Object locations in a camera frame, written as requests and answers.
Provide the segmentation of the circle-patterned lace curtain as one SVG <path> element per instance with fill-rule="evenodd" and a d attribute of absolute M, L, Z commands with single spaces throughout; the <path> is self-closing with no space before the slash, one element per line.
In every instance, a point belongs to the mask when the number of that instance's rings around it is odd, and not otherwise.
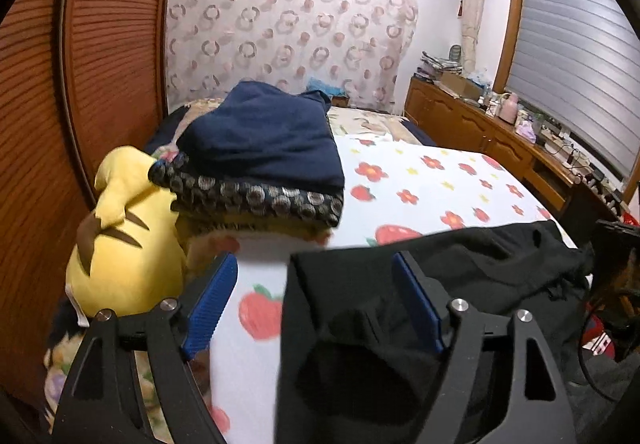
<path fill-rule="evenodd" d="M 246 80 L 290 94 L 317 80 L 352 107 L 392 112 L 417 21 L 417 0 L 168 0 L 168 105 Z"/>

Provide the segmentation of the grey window blind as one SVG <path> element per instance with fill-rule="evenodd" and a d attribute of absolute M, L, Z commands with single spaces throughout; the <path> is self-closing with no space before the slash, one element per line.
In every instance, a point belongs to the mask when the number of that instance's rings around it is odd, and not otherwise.
<path fill-rule="evenodd" d="M 639 150 L 639 39 L 615 0 L 523 0 L 506 88 L 630 177 Z"/>

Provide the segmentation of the black t-shirt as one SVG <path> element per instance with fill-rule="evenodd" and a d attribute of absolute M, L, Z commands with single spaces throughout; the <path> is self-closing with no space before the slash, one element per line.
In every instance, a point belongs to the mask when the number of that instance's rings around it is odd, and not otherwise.
<path fill-rule="evenodd" d="M 394 287 L 401 251 L 482 312 L 529 310 L 560 372 L 570 371 L 592 257 L 565 245 L 551 221 L 297 253 L 283 302 L 277 442 L 413 441 L 440 364 Z"/>

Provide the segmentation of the cardboard box on cabinet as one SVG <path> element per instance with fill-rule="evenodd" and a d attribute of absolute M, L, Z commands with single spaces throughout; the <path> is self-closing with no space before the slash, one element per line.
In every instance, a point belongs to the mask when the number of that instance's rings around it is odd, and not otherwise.
<path fill-rule="evenodd" d="M 457 94 L 457 96 L 461 98 L 478 100 L 484 93 L 482 86 L 462 77 L 461 74 L 454 74 L 453 72 L 444 72 L 440 76 L 439 82 L 446 89 L 454 92 L 454 94 Z"/>

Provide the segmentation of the folded circle-patterned dark garment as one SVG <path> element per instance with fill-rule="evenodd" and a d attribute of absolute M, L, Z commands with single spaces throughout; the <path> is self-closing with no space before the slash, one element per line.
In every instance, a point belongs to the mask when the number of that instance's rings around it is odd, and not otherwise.
<path fill-rule="evenodd" d="M 341 192 L 324 194 L 247 178 L 198 175 L 186 170 L 187 162 L 182 152 L 173 160 L 156 160 L 148 178 L 175 195 L 172 210 L 192 219 L 215 224 L 299 222 L 319 230 L 337 227 L 340 222 L 344 207 Z"/>

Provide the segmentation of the folded navy blue garment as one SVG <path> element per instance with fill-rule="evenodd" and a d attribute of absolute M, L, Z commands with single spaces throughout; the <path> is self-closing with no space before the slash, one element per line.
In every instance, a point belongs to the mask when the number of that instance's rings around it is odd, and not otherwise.
<path fill-rule="evenodd" d="M 238 83 L 212 112 L 178 137 L 188 170 L 338 194 L 345 178 L 321 91 L 292 95 L 271 84 Z"/>

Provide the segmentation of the wooden sideboard cabinet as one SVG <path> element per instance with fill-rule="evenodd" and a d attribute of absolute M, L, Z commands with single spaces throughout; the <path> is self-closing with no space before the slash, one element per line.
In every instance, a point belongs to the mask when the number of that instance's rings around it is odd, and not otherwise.
<path fill-rule="evenodd" d="M 436 145 L 480 152 L 502 164 L 566 230 L 618 219 L 599 195 L 550 152 L 518 136 L 510 124 L 485 115 L 433 83 L 411 79 L 405 115 Z"/>

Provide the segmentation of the pink jug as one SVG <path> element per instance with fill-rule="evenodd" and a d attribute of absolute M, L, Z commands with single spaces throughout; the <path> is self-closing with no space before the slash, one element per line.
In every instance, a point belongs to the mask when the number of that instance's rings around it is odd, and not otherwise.
<path fill-rule="evenodd" d="M 514 124 L 518 116 L 518 94 L 503 93 L 498 117 L 509 124 Z"/>

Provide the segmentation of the small box with blue cloth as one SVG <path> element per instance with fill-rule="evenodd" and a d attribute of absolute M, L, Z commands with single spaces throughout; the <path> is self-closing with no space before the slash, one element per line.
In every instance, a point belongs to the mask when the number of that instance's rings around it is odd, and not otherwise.
<path fill-rule="evenodd" d="M 331 86 L 319 79 L 310 78 L 306 90 L 308 92 L 321 92 L 329 99 L 331 105 L 334 107 L 349 108 L 349 96 L 344 89 L 338 86 Z"/>

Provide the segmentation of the wooden louvered wardrobe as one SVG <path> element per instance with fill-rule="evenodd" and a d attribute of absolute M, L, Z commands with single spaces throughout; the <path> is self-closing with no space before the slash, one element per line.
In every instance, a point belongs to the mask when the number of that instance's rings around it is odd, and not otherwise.
<path fill-rule="evenodd" d="M 1 0 L 1 392 L 39 407 L 102 158 L 166 116 L 167 0 Z"/>

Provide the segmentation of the yellow plush toy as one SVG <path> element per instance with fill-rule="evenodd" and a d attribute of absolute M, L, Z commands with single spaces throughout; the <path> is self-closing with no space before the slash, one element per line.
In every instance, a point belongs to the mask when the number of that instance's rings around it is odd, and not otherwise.
<path fill-rule="evenodd" d="M 77 229 L 65 293 L 78 325 L 109 308 L 119 316 L 176 298 L 200 272 L 188 267 L 171 210 L 175 195 L 148 178 L 156 160 L 132 146 L 111 150 L 94 178 L 96 208 Z"/>

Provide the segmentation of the stack of papers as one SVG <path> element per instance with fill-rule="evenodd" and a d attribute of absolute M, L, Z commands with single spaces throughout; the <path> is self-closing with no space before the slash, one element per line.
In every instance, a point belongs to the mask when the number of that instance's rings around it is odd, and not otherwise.
<path fill-rule="evenodd" d="M 437 80 L 443 74 L 462 74 L 462 66 L 455 60 L 433 57 L 422 52 L 420 65 L 416 67 L 414 74 L 423 79 Z"/>

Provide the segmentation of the white strawberry flower sheet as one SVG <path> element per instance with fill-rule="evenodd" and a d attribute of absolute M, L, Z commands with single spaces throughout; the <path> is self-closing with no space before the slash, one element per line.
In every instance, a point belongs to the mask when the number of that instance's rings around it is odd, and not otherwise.
<path fill-rule="evenodd" d="M 326 240 L 228 230 L 206 244 L 238 260 L 238 281 L 209 351 L 212 414 L 229 443 L 274 439 L 282 302 L 292 254 L 552 219 L 522 183 L 487 156 L 371 135 L 340 135 L 336 144 L 345 177 L 344 210 Z"/>

